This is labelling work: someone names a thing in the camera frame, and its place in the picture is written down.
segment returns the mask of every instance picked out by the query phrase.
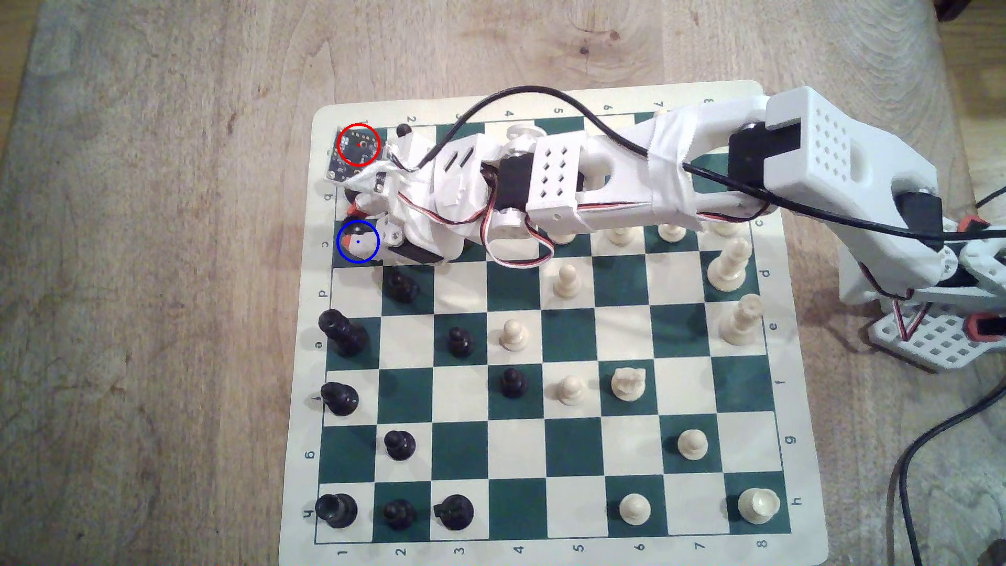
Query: wood grain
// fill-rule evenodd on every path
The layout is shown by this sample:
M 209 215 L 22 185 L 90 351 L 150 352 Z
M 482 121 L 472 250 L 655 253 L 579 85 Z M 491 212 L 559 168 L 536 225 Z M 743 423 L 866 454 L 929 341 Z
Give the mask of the wood grain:
M 44 4 L 0 177 L 0 562 L 276 561 L 319 107 L 728 78 L 811 84 L 971 205 L 925 0 Z M 936 376 L 873 352 L 833 236 L 787 229 L 829 562 L 905 563 L 890 470 L 1002 360 Z M 1004 425 L 916 457 L 930 562 L 1006 533 Z

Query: black chess piece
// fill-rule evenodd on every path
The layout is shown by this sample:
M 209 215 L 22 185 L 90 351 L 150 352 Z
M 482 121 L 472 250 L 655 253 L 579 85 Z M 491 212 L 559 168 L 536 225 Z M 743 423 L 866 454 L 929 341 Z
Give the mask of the black chess piece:
M 461 531 L 472 524 L 475 508 L 465 496 L 448 496 L 444 503 L 434 506 L 434 516 L 451 531 Z
M 527 393 L 527 378 L 519 370 L 507 368 L 500 376 L 500 391 L 510 399 L 517 399 Z
M 455 327 L 447 333 L 447 349 L 455 358 L 468 358 L 475 352 L 475 340 L 468 331 Z
M 411 276 L 394 268 L 387 274 L 386 293 L 395 303 L 410 304 L 420 295 L 420 285 Z
M 395 460 L 407 460 L 415 453 L 415 438 L 404 430 L 390 430 L 384 435 L 387 455 Z
M 315 502 L 315 513 L 333 529 L 345 529 L 356 520 L 356 501 L 346 494 L 325 494 Z
M 352 414 L 360 404 L 360 396 L 352 386 L 337 382 L 321 386 L 321 398 L 328 409 L 340 417 Z
M 381 510 L 384 523 L 395 531 L 408 529 L 415 521 L 415 508 L 405 500 L 394 500 L 384 504 Z
M 336 351 L 343 358 L 356 356 L 370 343 L 366 329 L 354 325 L 334 309 L 321 314 L 318 318 L 318 328 L 335 343 Z

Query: white chess piece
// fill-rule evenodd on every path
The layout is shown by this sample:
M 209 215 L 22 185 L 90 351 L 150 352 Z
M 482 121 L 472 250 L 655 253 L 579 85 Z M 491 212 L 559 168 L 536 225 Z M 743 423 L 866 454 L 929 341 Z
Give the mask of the white chess piece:
M 527 347 L 529 335 L 527 327 L 524 327 L 520 321 L 511 319 L 503 325 L 503 332 L 500 333 L 500 346 L 510 352 L 520 352 Z
M 764 525 L 779 513 L 779 496 L 772 490 L 750 488 L 737 499 L 740 517 L 751 525 Z
M 674 225 L 673 223 L 662 223 L 657 226 L 657 235 L 659 235 L 664 241 L 670 243 L 677 243 L 685 238 L 688 234 L 688 229 L 681 227 L 680 225 Z
M 709 451 L 709 439 L 701 430 L 690 428 L 678 436 L 678 452 L 689 460 L 700 460 Z
M 762 329 L 758 322 L 765 315 L 762 298 L 749 294 L 740 298 L 735 308 L 719 320 L 719 338 L 733 346 L 754 344 Z
M 743 286 L 744 267 L 751 256 L 751 244 L 742 237 L 726 242 L 723 250 L 709 261 L 706 274 L 709 285 L 723 293 L 736 292 Z
M 559 267 L 559 274 L 555 277 L 552 291 L 555 292 L 556 296 L 568 300 L 579 294 L 581 286 L 576 265 L 567 262 Z
M 636 237 L 636 232 L 630 227 L 613 227 L 606 229 L 605 234 L 616 245 L 628 245 Z
M 619 515 L 630 525 L 642 525 L 650 519 L 650 502 L 639 494 L 629 494 L 619 504 Z
M 636 401 L 646 391 L 646 370 L 619 368 L 612 376 L 612 393 L 622 401 Z
M 548 237 L 553 243 L 558 243 L 560 245 L 565 245 L 566 243 L 572 241 L 573 237 L 576 237 L 575 233 L 549 233 Z
M 559 382 L 558 397 L 564 405 L 579 405 L 586 394 L 586 384 L 576 376 L 566 376 Z

